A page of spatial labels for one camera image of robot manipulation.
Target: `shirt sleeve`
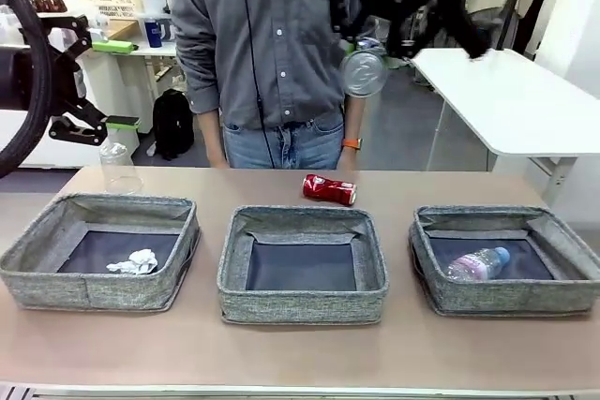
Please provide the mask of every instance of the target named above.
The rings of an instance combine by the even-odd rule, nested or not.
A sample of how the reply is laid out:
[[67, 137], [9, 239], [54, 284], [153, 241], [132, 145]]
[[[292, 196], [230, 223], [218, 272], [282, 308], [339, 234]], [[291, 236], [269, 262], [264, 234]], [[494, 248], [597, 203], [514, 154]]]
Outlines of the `shirt sleeve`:
[[173, 0], [172, 21], [191, 110], [197, 114], [217, 110], [216, 37], [204, 0]]

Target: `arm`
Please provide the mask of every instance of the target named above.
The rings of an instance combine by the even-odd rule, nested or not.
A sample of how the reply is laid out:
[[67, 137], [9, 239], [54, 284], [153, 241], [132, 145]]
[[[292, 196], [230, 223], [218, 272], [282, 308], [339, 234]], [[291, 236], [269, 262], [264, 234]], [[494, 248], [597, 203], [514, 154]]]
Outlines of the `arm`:
[[187, 98], [199, 125], [212, 167], [226, 167], [220, 143], [219, 93], [215, 71], [216, 37], [204, 0], [173, 0], [177, 59], [187, 78]]
[[[365, 106], [367, 100], [358, 97], [346, 97], [346, 123], [345, 123], [345, 139], [355, 141], [360, 138], [360, 128], [363, 124], [363, 115], [365, 114]], [[341, 157], [337, 163], [339, 170], [356, 170], [358, 151], [350, 147], [344, 147], [341, 151]]]

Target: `bottle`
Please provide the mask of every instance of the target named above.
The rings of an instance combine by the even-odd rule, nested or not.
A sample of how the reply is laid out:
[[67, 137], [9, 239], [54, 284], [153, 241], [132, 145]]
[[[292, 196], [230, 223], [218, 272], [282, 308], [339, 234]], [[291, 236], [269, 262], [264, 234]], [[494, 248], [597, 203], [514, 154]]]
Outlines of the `bottle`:
[[111, 194], [136, 194], [143, 187], [127, 147], [109, 137], [100, 147], [100, 163], [106, 191]]
[[496, 278], [510, 261], [504, 247], [484, 248], [453, 261], [446, 275], [453, 281], [486, 281]]

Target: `white tissue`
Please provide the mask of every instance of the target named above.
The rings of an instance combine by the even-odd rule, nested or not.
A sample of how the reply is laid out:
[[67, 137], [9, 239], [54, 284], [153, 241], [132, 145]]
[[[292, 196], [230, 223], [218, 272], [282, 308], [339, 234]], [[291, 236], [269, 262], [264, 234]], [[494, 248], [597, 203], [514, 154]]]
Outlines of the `white tissue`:
[[157, 257], [152, 250], [145, 248], [133, 252], [129, 261], [109, 264], [106, 268], [111, 272], [121, 271], [121, 274], [146, 275], [154, 271], [158, 266]]

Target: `blue bottle cap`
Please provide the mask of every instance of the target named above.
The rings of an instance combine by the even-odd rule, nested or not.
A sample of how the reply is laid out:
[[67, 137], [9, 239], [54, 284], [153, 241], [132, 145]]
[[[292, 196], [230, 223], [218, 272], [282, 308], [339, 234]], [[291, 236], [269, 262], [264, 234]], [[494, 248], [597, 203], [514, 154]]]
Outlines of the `blue bottle cap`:
[[508, 264], [508, 261], [510, 261], [510, 252], [508, 250], [504, 247], [496, 247], [496, 253], [503, 265]]

